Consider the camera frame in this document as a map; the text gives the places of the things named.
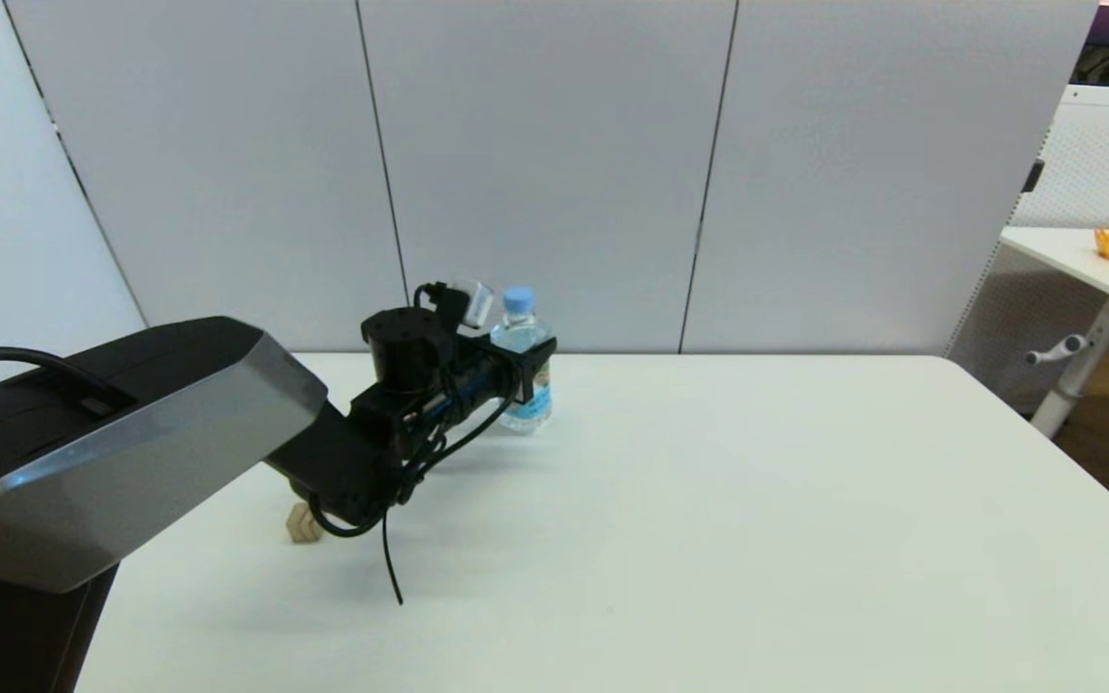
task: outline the plastic bottle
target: plastic bottle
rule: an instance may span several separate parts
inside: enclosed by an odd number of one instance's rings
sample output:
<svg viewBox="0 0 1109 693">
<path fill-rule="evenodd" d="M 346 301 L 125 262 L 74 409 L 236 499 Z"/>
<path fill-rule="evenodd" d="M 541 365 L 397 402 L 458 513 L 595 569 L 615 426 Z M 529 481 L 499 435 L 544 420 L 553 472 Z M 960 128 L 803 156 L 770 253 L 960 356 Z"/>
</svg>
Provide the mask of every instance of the plastic bottle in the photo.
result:
<svg viewBox="0 0 1109 693">
<path fill-rule="evenodd" d="M 497 347 L 522 354 L 553 337 L 550 326 L 537 318 L 537 298 L 528 286 L 512 286 L 502 293 L 501 324 L 490 330 L 490 342 Z M 533 397 L 528 402 L 512 402 L 499 417 L 499 422 L 519 434 L 533 434 L 551 417 L 550 361 L 533 376 Z"/>
</svg>

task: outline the desk leg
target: desk leg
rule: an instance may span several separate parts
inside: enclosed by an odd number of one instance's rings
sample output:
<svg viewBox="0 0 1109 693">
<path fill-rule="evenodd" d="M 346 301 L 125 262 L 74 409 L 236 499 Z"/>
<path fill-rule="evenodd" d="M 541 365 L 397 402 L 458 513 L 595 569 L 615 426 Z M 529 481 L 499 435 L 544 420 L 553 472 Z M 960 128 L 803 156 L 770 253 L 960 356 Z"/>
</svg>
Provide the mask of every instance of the desk leg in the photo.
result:
<svg viewBox="0 0 1109 693">
<path fill-rule="evenodd" d="M 1090 380 L 1092 371 L 1109 349 L 1109 298 L 1106 298 L 1095 318 L 1095 324 L 1090 325 L 1090 334 L 1086 337 L 1090 338 L 1090 347 L 1072 356 L 1059 383 L 1055 384 L 1055 389 L 1047 393 L 1047 398 L 1042 399 L 1038 411 L 1034 414 L 1034 420 L 1030 421 L 1034 428 L 1047 438 L 1055 438 L 1060 426 L 1064 426 L 1064 420 L 1083 397 L 1086 383 Z"/>
</svg>

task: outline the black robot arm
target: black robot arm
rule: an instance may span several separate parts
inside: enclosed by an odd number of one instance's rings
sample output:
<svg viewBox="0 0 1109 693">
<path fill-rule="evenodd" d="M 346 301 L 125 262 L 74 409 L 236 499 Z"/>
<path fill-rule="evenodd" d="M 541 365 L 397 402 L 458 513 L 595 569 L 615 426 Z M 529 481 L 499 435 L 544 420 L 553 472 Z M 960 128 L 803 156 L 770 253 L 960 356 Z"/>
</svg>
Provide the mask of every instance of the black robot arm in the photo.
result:
<svg viewBox="0 0 1109 693">
<path fill-rule="evenodd" d="M 362 324 L 377 383 L 348 416 L 267 334 L 228 318 L 0 383 L 0 690 L 73 690 L 119 562 L 256 461 L 354 526 L 327 522 L 336 534 L 360 534 L 480 429 L 448 445 L 450 427 L 490 399 L 528 399 L 554 340 L 512 354 L 465 337 L 470 298 L 424 289 L 435 310 Z"/>
</svg>

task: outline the bottle label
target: bottle label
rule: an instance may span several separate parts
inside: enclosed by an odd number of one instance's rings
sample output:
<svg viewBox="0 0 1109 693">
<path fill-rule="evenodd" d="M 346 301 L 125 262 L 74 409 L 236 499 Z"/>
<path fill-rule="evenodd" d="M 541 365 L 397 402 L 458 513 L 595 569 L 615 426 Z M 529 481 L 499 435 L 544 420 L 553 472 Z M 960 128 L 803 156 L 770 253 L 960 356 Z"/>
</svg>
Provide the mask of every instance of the bottle label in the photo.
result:
<svg viewBox="0 0 1109 693">
<path fill-rule="evenodd" d="M 518 419 L 537 419 L 546 414 L 546 409 L 551 405 L 551 365 L 546 361 L 540 371 L 533 376 L 533 397 L 520 405 L 512 402 L 507 408 L 507 416 Z"/>
</svg>

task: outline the white tabletop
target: white tabletop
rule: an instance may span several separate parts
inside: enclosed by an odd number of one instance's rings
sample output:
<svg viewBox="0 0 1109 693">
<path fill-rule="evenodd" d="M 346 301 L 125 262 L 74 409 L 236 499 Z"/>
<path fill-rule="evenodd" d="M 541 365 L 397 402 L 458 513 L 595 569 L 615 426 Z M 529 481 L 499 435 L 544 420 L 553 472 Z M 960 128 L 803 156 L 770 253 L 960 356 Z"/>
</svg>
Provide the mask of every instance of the white tabletop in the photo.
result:
<svg viewBox="0 0 1109 693">
<path fill-rule="evenodd" d="M 1109 692 L 1109 492 L 950 363 L 553 376 L 547 429 L 393 513 L 405 607 L 377 532 L 291 544 L 260 466 L 123 563 L 81 690 Z"/>
<path fill-rule="evenodd" d="M 1092 230 L 1008 227 L 1000 241 L 1109 294 L 1109 259 L 1098 255 Z"/>
</svg>

